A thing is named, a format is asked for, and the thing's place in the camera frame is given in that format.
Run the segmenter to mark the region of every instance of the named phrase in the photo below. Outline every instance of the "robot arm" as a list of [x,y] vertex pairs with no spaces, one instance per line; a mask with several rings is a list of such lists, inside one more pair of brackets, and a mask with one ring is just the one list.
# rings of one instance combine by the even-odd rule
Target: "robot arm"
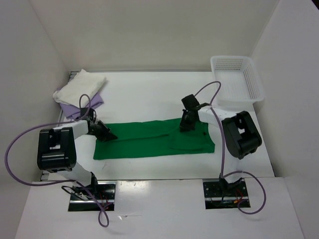
[[[81,116],[87,108],[81,109]],[[81,118],[64,126],[40,131],[37,165],[41,170],[58,173],[66,179],[71,179],[95,191],[97,179],[92,172],[85,170],[76,161],[74,140],[84,134],[96,136],[100,141],[117,139],[102,121],[94,118],[94,110],[90,109],[85,118]]]
[[[185,107],[179,125],[181,132],[194,130],[196,121],[219,127],[208,103],[200,104],[194,95],[186,96],[181,101]],[[224,161],[224,173],[227,174],[237,171],[239,160],[247,154],[254,153],[262,144],[262,140],[248,112],[230,113],[218,108],[215,108],[214,111],[222,124],[225,144],[228,149],[225,151]],[[240,181],[240,176],[233,174],[221,180],[225,185],[233,184]]]

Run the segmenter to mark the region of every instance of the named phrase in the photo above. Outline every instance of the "cable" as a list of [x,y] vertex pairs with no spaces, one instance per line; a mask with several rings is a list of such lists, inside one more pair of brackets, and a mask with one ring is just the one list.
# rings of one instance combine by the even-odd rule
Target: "cable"
[[78,195],[76,195],[76,193],[74,192],[73,188],[71,188],[71,187],[69,187],[69,186],[63,185],[63,186],[61,186],[61,189],[62,189],[64,192],[66,192],[67,194],[70,194],[71,196],[74,196],[74,197],[76,197],[77,199],[79,199],[79,200],[81,200],[81,201],[86,201],[86,200],[84,200],[83,198],[81,198],[81,197],[79,197]]
[[97,118],[97,115],[96,115],[96,111],[93,109],[93,113],[94,113],[94,119],[93,119],[93,122],[95,122],[96,118]]
[[[91,108],[91,99],[90,97],[87,95],[87,94],[82,94],[80,99],[79,99],[79,106],[81,108],[81,100],[83,98],[83,96],[86,96],[88,99],[89,99],[89,106],[88,106],[88,109],[86,110],[86,113],[84,114],[83,117],[81,117],[80,119],[78,120],[81,120],[83,119],[84,117],[86,117],[90,111],[90,108]],[[19,139],[21,138],[23,135],[25,135],[26,133],[32,131],[32,130],[35,130],[37,128],[42,128],[42,127],[47,127],[47,126],[51,126],[51,125],[59,125],[59,124],[68,124],[68,123],[74,123],[76,121],[68,121],[68,122],[56,122],[56,123],[45,123],[45,124],[41,124],[41,125],[38,125],[38,126],[35,126],[35,127],[32,127],[32,128],[29,128],[25,131],[23,131],[22,133],[20,133],[18,136],[16,136],[12,141],[11,143],[9,144],[9,146],[7,147],[6,151],[5,151],[5,154],[4,154],[4,165],[5,165],[5,168],[6,170],[8,171],[9,175],[17,182],[23,184],[23,185],[26,185],[26,186],[33,186],[33,187],[42,187],[42,186],[49,186],[49,185],[54,185],[54,184],[59,184],[59,183],[66,183],[66,182],[74,182],[74,183],[77,183],[78,185],[80,185],[86,192],[88,195],[90,195],[90,197],[92,198],[92,200],[98,205],[98,207],[100,208],[100,212],[99,212],[99,217],[98,217],[98,221],[99,221],[99,224],[100,226],[104,227],[104,228],[107,228],[110,224],[109,222],[109,217],[107,215],[107,213],[105,212],[104,210],[104,207],[102,207],[100,205],[100,203],[94,198],[94,196],[92,195],[92,193],[83,185],[81,184],[80,182],[77,182],[75,180],[57,180],[57,181],[53,181],[53,182],[50,182],[50,183],[39,183],[39,184],[35,184],[35,183],[28,183],[28,182],[25,182],[21,179],[19,179],[18,177],[16,177],[14,175],[14,173],[11,171],[10,167],[9,167],[9,163],[8,163],[8,155],[9,155],[9,151],[10,149],[12,148],[13,144]],[[104,214],[105,215],[105,218],[107,220],[107,224],[102,224],[101,222],[101,214]]]
[[242,200],[243,197],[244,197],[243,193],[238,188],[237,188],[237,192],[239,192],[239,194],[240,194],[240,199],[239,200]]
[[234,171],[234,172],[231,172],[231,173],[228,173],[226,175],[224,175],[224,167],[225,167],[225,147],[226,147],[226,140],[225,140],[225,135],[224,135],[224,131],[223,131],[223,126],[219,120],[219,117],[218,115],[216,114],[215,110],[213,109],[213,106],[212,106],[212,103],[213,103],[213,100],[215,99],[216,95],[218,94],[218,92],[220,91],[220,88],[221,88],[221,82],[219,81],[213,81],[213,82],[210,82],[208,83],[207,85],[203,86],[194,96],[197,96],[199,92],[201,92],[204,88],[206,88],[207,86],[209,85],[212,85],[214,83],[218,83],[219,84],[219,87],[217,88],[215,94],[213,95],[213,97],[211,98],[210,100],[210,110],[212,111],[212,113],[214,114],[216,120],[217,120],[217,123],[218,123],[218,127],[219,127],[219,130],[220,130],[220,134],[221,134],[221,141],[222,141],[222,155],[221,155],[221,169],[220,169],[220,177],[221,178],[226,178],[230,175],[233,175],[233,174],[236,174],[236,173],[244,173],[244,174],[248,174],[250,175],[251,177],[253,177],[257,182],[258,184],[260,185],[261,189],[263,190],[263,194],[264,194],[264,201],[263,201],[263,204],[262,206],[254,211],[254,212],[245,212],[243,211],[241,208],[240,208],[240,204],[247,201],[247,199],[244,199],[244,200],[241,200],[238,204],[237,204],[237,208],[239,211],[241,211],[242,213],[244,214],[248,214],[248,215],[252,215],[252,214],[256,214],[256,213],[259,213],[265,206],[266,204],[266,200],[267,200],[267,196],[266,196],[266,190],[264,188],[264,186],[261,184],[261,182],[259,181],[259,179],[257,177],[255,177],[253,174],[249,173],[249,172],[246,172],[246,171]]
[[225,197],[225,195],[224,195],[224,193],[222,193],[221,200],[220,200],[220,203],[218,204],[218,206],[220,206],[224,203],[224,197]]
[[102,206],[104,207],[104,201],[103,201],[103,197],[102,197],[101,193],[100,193],[100,198],[101,198],[101,201],[102,201]]

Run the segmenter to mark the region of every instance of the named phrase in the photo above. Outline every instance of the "purple cloth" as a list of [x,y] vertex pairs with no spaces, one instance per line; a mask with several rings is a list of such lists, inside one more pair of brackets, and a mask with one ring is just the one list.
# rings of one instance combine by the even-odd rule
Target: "purple cloth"
[[[104,102],[100,96],[99,93],[96,93],[96,95],[91,100],[91,108],[96,109],[100,105],[102,105]],[[78,107],[72,106],[72,105],[66,105],[63,103],[60,103],[60,106],[63,110],[63,113],[65,117],[68,119],[76,119],[80,116],[80,109]]]

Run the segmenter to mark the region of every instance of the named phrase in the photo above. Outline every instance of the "white wall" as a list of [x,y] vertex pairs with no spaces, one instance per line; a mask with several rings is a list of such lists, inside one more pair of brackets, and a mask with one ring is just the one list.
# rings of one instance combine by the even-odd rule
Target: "white wall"
[[210,70],[250,55],[277,0],[30,0],[68,70]]
[[[67,71],[28,1],[0,1],[0,32],[0,232],[12,239],[29,188],[10,179],[3,155],[21,131],[57,120],[52,93],[67,82]],[[29,133],[9,154],[12,170],[24,180],[39,176],[37,141],[38,132]]]
[[307,239],[319,221],[319,10],[280,0],[252,54],[266,100],[257,117],[277,176],[286,177]]

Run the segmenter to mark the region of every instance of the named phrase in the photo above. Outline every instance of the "folded cloth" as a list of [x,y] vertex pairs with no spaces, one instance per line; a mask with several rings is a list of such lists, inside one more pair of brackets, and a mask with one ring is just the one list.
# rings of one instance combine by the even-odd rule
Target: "folded cloth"
[[[102,105],[104,102],[100,96],[100,93],[96,93],[96,95],[91,100],[91,108],[96,109],[100,105]],[[65,117],[68,119],[76,119],[80,116],[80,108],[72,106],[72,105],[66,105],[63,103],[60,103],[60,106],[63,110],[63,113]]]
[[142,158],[176,154],[213,153],[215,144],[208,124],[196,122],[195,130],[179,131],[181,119],[109,123],[118,139],[96,140],[93,159]]
[[[96,73],[89,73],[82,69],[81,72],[76,74],[74,79],[60,91],[54,92],[53,98],[58,103],[78,107],[79,99],[82,94],[87,94],[90,98],[93,98],[105,81],[105,76]],[[87,97],[83,97],[81,107],[85,107],[88,103],[89,99]]]

